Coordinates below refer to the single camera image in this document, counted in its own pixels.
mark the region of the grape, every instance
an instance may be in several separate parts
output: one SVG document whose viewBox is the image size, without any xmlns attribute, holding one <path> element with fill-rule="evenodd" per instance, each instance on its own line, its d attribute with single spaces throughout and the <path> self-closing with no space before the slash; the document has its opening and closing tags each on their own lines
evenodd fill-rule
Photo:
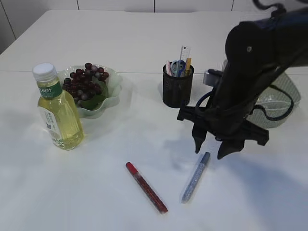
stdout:
<svg viewBox="0 0 308 231">
<path fill-rule="evenodd" d="M 92 98 L 94 95 L 96 95 L 96 91 L 94 89 L 89 90 L 90 98 Z"/>
<path fill-rule="evenodd" d="M 85 64 L 85 68 L 88 69 L 88 70 L 91 70 L 92 66 L 93 66 L 93 65 L 90 64 L 90 63 L 86 63 L 86 64 Z"/>
<path fill-rule="evenodd" d="M 85 70 L 85 76 L 91 76 L 92 72 L 89 69 Z"/>
<path fill-rule="evenodd" d="M 98 70 L 97 66 L 95 66 L 95 65 L 93 65 L 91 69 L 92 69 L 93 72 L 97 72 L 97 70 Z"/>
<path fill-rule="evenodd" d="M 69 74 L 69 76 L 70 76 L 71 78 L 76 78 L 77 74 L 76 74 L 75 72 L 72 72 L 71 74 Z"/>
<path fill-rule="evenodd" d="M 88 86 L 86 86 L 86 85 L 82 85 L 82 87 L 81 87 L 81 89 L 83 90 L 83 92 L 85 92 L 85 91 L 87 91 L 88 90 Z"/>
<path fill-rule="evenodd" d="M 92 76 L 87 76 L 87 80 L 88 80 L 89 82 L 92 82 L 92 81 L 93 81 L 93 77 L 92 77 Z"/>
<path fill-rule="evenodd" d="M 96 77 L 97 79 L 99 79 L 99 77 L 101 77 L 101 74 L 100 74 L 99 72 L 96 72 L 96 73 L 94 74 L 94 77 Z"/>
<path fill-rule="evenodd" d="M 77 97 L 77 90 L 72 90 L 71 95 L 72 95 L 73 97 Z"/>
<path fill-rule="evenodd" d="M 72 85 L 77 85 L 78 81 L 76 79 L 72 80 Z"/>
<path fill-rule="evenodd" d="M 94 83 L 89 82 L 89 83 L 88 83 L 88 88 L 89 88 L 89 89 L 93 89 L 93 88 L 94 88 Z"/>
<path fill-rule="evenodd" d="M 82 90 L 78 90 L 77 91 L 77 96 L 81 96 L 83 94 L 83 91 Z"/>
<path fill-rule="evenodd" d="M 78 75 L 78 76 L 80 76 L 80 75 L 82 75 L 83 74 L 83 71 L 81 70 L 81 69 L 77 69 L 76 70 L 76 74 Z"/>
<path fill-rule="evenodd" d="M 102 67 L 98 68 L 98 72 L 101 73 L 101 74 L 104 73 L 104 68 L 102 68 Z"/>
<path fill-rule="evenodd" d="M 94 90 L 96 91 L 96 94 L 100 95 L 102 93 L 102 89 L 100 85 L 95 85 Z"/>
<path fill-rule="evenodd" d="M 77 88 L 78 88 L 78 89 L 81 89 L 81 88 L 82 88 L 82 85 L 83 85 L 82 83 L 77 83 Z"/>
<path fill-rule="evenodd" d="M 84 75 L 80 76 L 80 82 L 84 82 L 86 80 L 86 77 Z"/>
<path fill-rule="evenodd" d="M 81 99 L 82 99 L 82 100 L 88 100 L 89 97 L 88 97 L 87 94 L 83 93 L 83 94 L 81 95 Z"/>
<path fill-rule="evenodd" d="M 77 81 L 77 83 L 79 83 L 80 80 L 81 80 L 81 76 L 77 76 L 77 77 L 75 78 L 75 80 Z"/>
<path fill-rule="evenodd" d="M 106 81 L 106 77 L 102 75 L 98 80 L 99 81 Z"/>
<path fill-rule="evenodd" d="M 71 85 L 72 80 L 71 80 L 70 78 L 65 78 L 65 80 L 64 80 L 63 83 L 64 83 L 64 84 L 67 84 L 67 85 Z"/>
<path fill-rule="evenodd" d="M 109 73 L 105 71 L 105 72 L 103 73 L 103 76 L 106 77 L 106 78 L 108 78 L 108 77 L 109 77 Z"/>
<path fill-rule="evenodd" d="M 67 89 L 69 89 L 69 85 L 67 85 L 67 84 L 63 84 L 62 89 L 63 89 L 63 90 L 67 90 Z"/>
</svg>

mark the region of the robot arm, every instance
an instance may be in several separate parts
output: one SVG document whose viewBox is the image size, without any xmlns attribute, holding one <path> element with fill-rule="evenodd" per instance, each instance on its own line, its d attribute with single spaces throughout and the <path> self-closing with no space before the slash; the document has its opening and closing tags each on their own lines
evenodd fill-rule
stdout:
<svg viewBox="0 0 308 231">
<path fill-rule="evenodd" d="M 248 122 L 247 116 L 262 91 L 288 67 L 308 65 L 308 8 L 286 13 L 279 7 L 269 19 L 233 28 L 226 40 L 228 64 L 218 83 L 195 107 L 180 109 L 178 120 L 194 123 L 196 153 L 207 132 L 222 141 L 218 159 L 241 151 L 245 140 L 260 145 L 268 141 L 268 131 Z M 207 97 L 206 107 L 200 107 Z"/>
</svg>

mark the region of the bottle cap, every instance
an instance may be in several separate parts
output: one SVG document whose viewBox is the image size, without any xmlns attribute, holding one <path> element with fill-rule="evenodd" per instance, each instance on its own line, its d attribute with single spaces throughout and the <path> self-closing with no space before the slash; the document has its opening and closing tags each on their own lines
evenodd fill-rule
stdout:
<svg viewBox="0 0 308 231">
<path fill-rule="evenodd" d="M 48 82 L 57 76 L 56 68 L 50 63 L 43 63 L 32 69 L 33 76 L 36 81 Z"/>
</svg>

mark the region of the wall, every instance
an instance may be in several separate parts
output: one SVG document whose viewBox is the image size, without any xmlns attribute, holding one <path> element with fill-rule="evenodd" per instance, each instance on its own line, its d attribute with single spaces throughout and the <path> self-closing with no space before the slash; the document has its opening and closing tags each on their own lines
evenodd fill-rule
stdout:
<svg viewBox="0 0 308 231">
<path fill-rule="evenodd" d="M 296 0 L 282 2 L 293 10 L 308 6 Z M 124 10 L 130 12 L 258 11 L 252 0 L 0 0 L 0 53 L 48 10 Z"/>
<path fill-rule="evenodd" d="M 308 7 L 308 4 L 300 3 L 296 0 L 260 0 L 263 5 L 270 5 L 276 2 L 282 3 L 288 11 Z M 233 11 L 259 11 L 252 0 L 234 0 Z"/>
<path fill-rule="evenodd" d="M 12 43 L 15 37 L 5 11 L 0 3 L 0 54 Z"/>
</svg>

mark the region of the yellow liquid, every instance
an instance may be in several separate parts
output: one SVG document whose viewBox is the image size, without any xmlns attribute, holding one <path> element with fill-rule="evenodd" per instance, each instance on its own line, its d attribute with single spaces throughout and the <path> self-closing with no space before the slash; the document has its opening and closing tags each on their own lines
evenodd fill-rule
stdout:
<svg viewBox="0 0 308 231">
<path fill-rule="evenodd" d="M 37 82 L 41 88 L 53 86 L 59 82 L 58 77 L 50 82 Z M 40 97 L 38 107 L 43 107 L 54 114 L 62 138 L 61 145 L 56 145 L 64 150 L 71 150 L 81 143 L 84 137 L 79 120 L 79 114 L 73 97 L 65 90 L 50 100 Z"/>
</svg>

